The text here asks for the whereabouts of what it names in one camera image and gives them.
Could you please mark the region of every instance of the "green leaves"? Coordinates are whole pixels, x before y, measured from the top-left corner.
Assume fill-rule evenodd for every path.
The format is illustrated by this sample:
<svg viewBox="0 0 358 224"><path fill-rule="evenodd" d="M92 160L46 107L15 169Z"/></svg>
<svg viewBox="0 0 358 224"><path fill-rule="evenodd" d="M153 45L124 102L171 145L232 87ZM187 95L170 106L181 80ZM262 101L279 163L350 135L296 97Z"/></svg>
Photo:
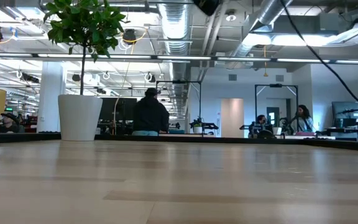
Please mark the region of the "green leaves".
<svg viewBox="0 0 358 224"><path fill-rule="evenodd" d="M92 33L92 42L95 44L97 43L97 41L99 41L100 39L100 35L99 35L99 32L93 32Z"/></svg>
<svg viewBox="0 0 358 224"><path fill-rule="evenodd" d="M120 22L125 18L119 8L111 7L108 0L103 0L104 7L98 0L53 0L46 5L48 12L44 22L57 16L59 21L52 20L52 29L48 38L53 44L64 43L70 45L68 53L73 53L73 46L80 45L88 49L93 61L98 55L110 57L109 49L116 48L116 37L124 32Z"/></svg>
<svg viewBox="0 0 358 224"><path fill-rule="evenodd" d="M52 2L48 3L46 6L45 6L49 11L57 11L59 10L56 5L54 5Z"/></svg>
<svg viewBox="0 0 358 224"><path fill-rule="evenodd" d="M81 9L75 6L70 6L70 11L72 14L77 14L81 12Z"/></svg>
<svg viewBox="0 0 358 224"><path fill-rule="evenodd" d="M96 53L92 54L93 63L95 63L98 60L98 55Z"/></svg>

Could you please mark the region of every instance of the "person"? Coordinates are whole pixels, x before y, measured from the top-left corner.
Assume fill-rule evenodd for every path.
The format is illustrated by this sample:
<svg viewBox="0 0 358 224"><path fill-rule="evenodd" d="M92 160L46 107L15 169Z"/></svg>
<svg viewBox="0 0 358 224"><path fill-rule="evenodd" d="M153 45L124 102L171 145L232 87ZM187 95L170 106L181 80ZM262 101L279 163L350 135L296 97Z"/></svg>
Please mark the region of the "person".
<svg viewBox="0 0 358 224"><path fill-rule="evenodd" d="M266 117L265 117L265 115L259 115L258 117L257 117L257 122L258 122L258 124L265 124L266 123Z"/></svg>
<svg viewBox="0 0 358 224"><path fill-rule="evenodd" d="M269 124L266 124L266 116L265 115L259 115L256 117L256 122L252 122L252 124L249 126L249 138L253 138L253 135L258 135L262 131L270 131L273 132L272 126Z"/></svg>
<svg viewBox="0 0 358 224"><path fill-rule="evenodd" d="M15 122L15 116L10 113L1 114L2 125L0 125L0 133L18 133L19 127Z"/></svg>
<svg viewBox="0 0 358 224"><path fill-rule="evenodd" d="M157 100L157 89L148 88L145 97L134 108L134 132L136 136L158 136L168 132L169 113Z"/></svg>
<svg viewBox="0 0 358 224"><path fill-rule="evenodd" d="M309 109L305 105L298 106L296 116L299 121L298 132L314 132L313 119L310 116Z"/></svg>

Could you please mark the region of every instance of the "computer monitor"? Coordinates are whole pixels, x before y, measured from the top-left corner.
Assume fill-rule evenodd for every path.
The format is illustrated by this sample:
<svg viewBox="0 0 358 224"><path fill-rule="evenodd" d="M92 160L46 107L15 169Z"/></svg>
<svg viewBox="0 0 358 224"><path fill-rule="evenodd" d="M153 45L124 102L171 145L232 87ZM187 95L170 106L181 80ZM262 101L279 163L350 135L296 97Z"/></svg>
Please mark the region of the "computer monitor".
<svg viewBox="0 0 358 224"><path fill-rule="evenodd" d="M103 104L99 119L113 120L114 105L116 104L117 98L102 97L101 99L103 100ZM136 102L137 100L135 98L120 98L116 108L116 121L133 121Z"/></svg>

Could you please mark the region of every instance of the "woman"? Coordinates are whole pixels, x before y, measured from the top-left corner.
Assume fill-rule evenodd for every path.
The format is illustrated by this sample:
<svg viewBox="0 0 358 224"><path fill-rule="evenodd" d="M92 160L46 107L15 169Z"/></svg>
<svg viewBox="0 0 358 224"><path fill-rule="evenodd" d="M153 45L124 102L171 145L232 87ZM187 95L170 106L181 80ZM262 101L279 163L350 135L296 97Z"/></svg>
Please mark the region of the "woman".
<svg viewBox="0 0 358 224"><path fill-rule="evenodd" d="M305 105L298 106L296 116L299 121L298 132L314 132L313 119L310 116L309 109Z"/></svg>

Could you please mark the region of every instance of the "black hoodie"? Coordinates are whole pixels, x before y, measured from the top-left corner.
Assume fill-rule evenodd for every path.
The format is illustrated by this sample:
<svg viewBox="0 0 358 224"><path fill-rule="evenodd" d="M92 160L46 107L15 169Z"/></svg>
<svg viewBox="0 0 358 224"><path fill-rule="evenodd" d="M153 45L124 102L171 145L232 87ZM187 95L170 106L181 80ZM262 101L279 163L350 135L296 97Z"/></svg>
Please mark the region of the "black hoodie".
<svg viewBox="0 0 358 224"><path fill-rule="evenodd" d="M169 113L152 96L146 96L134 108L134 131L168 131Z"/></svg>

